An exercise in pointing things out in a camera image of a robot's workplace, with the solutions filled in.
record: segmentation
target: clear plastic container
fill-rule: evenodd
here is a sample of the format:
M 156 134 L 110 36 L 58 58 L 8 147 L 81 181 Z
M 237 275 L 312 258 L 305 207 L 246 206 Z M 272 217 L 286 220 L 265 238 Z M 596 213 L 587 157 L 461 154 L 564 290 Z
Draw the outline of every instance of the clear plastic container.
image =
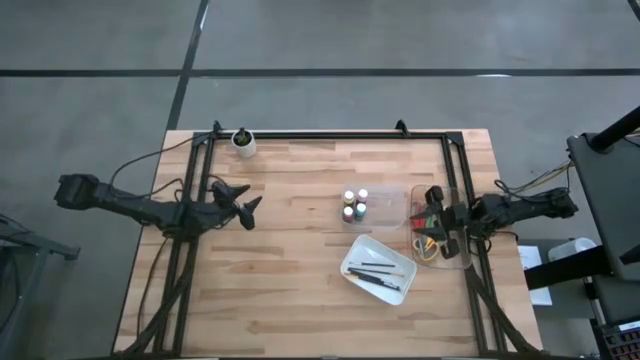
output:
M 369 193 L 366 200 L 367 212 L 359 221 L 354 219 L 346 222 L 343 219 L 345 226 L 358 230 L 395 230 L 408 220 L 409 194 L 405 187 L 394 184 L 345 184 L 342 194 L 349 190 L 357 196 L 360 189 Z M 344 209 L 342 194 L 340 216 Z
M 426 185 L 418 185 L 411 190 L 411 202 L 410 202 L 410 216 L 413 216 L 417 213 L 421 213 L 427 206 L 427 201 L 425 198 L 425 193 L 429 190 L 431 186 Z M 445 186 L 441 186 L 442 193 L 444 195 L 444 199 L 442 200 L 442 207 L 446 209 L 451 204 L 459 204 L 464 203 L 468 205 L 466 202 L 466 195 L 464 191 L 453 189 Z M 471 265 L 471 256 L 469 255 L 469 247 L 467 245 L 467 234 L 466 231 L 456 230 L 449 231 L 448 236 L 453 241 L 457 242 L 458 249 L 460 249 L 460 253 L 455 255 L 449 259 L 445 259 L 442 255 L 441 244 L 436 243 L 435 248 L 430 248 L 427 252 L 420 252 L 419 249 L 414 247 L 414 243 L 416 240 L 421 239 L 423 244 L 426 243 L 426 236 L 417 234 L 412 231 L 412 229 L 416 226 L 424 226 L 430 227 L 434 226 L 434 222 L 436 222 L 436 215 L 432 215 L 430 218 L 424 219 L 423 223 L 417 223 L 415 220 L 410 220 L 411 226 L 409 229 L 409 249 L 411 250 L 411 255 L 417 264 L 428 266 L 435 269 L 466 269 Z

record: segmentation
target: concrete floor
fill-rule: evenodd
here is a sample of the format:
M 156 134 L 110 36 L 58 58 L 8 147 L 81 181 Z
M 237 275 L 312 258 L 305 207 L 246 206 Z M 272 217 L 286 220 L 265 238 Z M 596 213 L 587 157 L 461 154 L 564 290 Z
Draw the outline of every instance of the concrete floor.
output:
M 184 60 L 198 0 L 0 2 L 0 69 L 167 69 Z M 623 0 L 537 2 L 214 0 L 196 68 L 625 68 L 640 63 L 640 22 Z M 19 352 L 106 355 L 140 227 L 52 200 L 62 173 L 107 179 L 160 148 L 177 78 L 0 78 L 0 212 L 61 242 Z M 489 128 L 502 178 L 519 184 L 566 159 L 565 139 L 597 131 L 638 105 L 639 77 L 192 79 L 179 129 L 225 127 Z M 118 186 L 148 191 L 156 160 Z M 559 179 L 554 185 L 563 185 Z M 532 220 L 522 237 L 598 240 L 581 211 Z M 545 348 L 594 350 L 575 321 L 540 319 Z

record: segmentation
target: pen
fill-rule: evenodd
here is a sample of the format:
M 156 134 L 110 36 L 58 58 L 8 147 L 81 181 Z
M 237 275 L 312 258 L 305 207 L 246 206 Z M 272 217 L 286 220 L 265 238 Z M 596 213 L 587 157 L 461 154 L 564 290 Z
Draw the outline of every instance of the pen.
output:
M 369 282 L 369 283 L 372 283 L 372 284 L 376 284 L 376 285 L 384 286 L 384 287 L 389 288 L 389 289 L 400 291 L 400 287 L 399 286 L 394 285 L 392 283 L 385 282 L 382 279 L 377 278 L 375 276 L 367 275 L 367 274 L 361 273 L 361 272 L 359 272 L 357 270 L 350 270 L 349 272 L 351 274 L 353 274 L 353 275 L 356 275 L 358 277 L 358 279 L 360 279 L 362 281 L 366 281 L 366 282 Z
M 356 263 L 356 262 L 349 262 L 349 264 L 351 264 L 351 265 L 360 265 L 360 266 L 396 267 L 394 264 Z
M 398 277 L 404 277 L 404 274 L 400 274 L 400 273 L 391 273 L 391 272 L 387 272 L 387 271 L 379 271 L 379 270 L 369 270 L 369 269 L 361 269 L 361 268 L 347 268 L 347 270 L 351 271 L 351 270 L 355 270 L 355 271 L 366 271 L 366 272 L 370 272 L 370 273 L 374 273 L 374 274 L 383 274 L 383 275 L 391 275 L 391 276 L 398 276 Z

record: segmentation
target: paint bottle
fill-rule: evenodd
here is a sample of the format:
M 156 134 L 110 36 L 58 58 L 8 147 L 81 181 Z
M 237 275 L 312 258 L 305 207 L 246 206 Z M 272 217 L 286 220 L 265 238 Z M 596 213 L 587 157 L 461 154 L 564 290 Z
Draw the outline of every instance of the paint bottle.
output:
M 358 196 L 356 197 L 356 204 L 366 204 L 368 196 L 369 192 L 367 190 L 360 189 L 360 191 L 358 191 Z
M 353 208 L 351 206 L 345 206 L 342 209 L 342 220 L 345 222 L 353 222 Z
M 356 221 L 361 221 L 362 218 L 364 218 L 364 214 L 367 213 L 367 205 L 360 203 L 358 205 L 356 205 L 356 214 L 355 214 L 355 219 Z
M 355 195 L 353 191 L 345 191 L 342 195 L 342 201 L 344 201 L 344 206 L 353 206 L 355 204 Z

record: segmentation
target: butcher block tabletop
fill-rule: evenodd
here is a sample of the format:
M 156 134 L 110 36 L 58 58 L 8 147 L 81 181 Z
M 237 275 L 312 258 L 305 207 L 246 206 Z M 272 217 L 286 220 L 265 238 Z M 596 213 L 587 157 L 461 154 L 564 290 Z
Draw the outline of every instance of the butcher block tabletop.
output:
M 476 195 L 495 191 L 493 180 L 499 174 L 489 132 L 460 131 Z M 192 136 L 192 131 L 170 131 L 164 148 Z M 477 355 L 462 271 L 419 265 L 399 306 L 382 302 L 348 282 L 339 271 L 362 233 L 342 223 L 344 184 L 398 184 L 407 194 L 416 185 L 447 186 L 439 140 L 259 140 L 258 151 L 250 159 L 240 159 L 228 140 L 215 144 L 212 173 L 231 185 L 251 185 L 239 203 L 258 195 L 263 200 L 254 214 L 254 230 L 244 230 L 234 219 L 225 228 L 200 237 L 182 356 Z M 154 188 L 184 177 L 189 150 L 187 143 L 162 154 Z M 455 147 L 452 151 L 461 183 Z M 177 186 L 154 199 L 173 201 Z M 397 230 L 374 230 L 368 235 L 411 258 L 408 231 L 407 221 Z M 126 348 L 136 337 L 140 300 L 163 241 L 159 230 L 144 228 L 115 351 Z M 143 326 L 160 304 L 168 245 L 153 274 Z M 494 237 L 489 259 L 498 302 L 525 338 L 541 348 L 513 237 Z M 168 339 L 176 308 L 169 319 Z M 489 319 L 487 311 L 483 314 Z M 484 323 L 491 340 L 491 322 Z

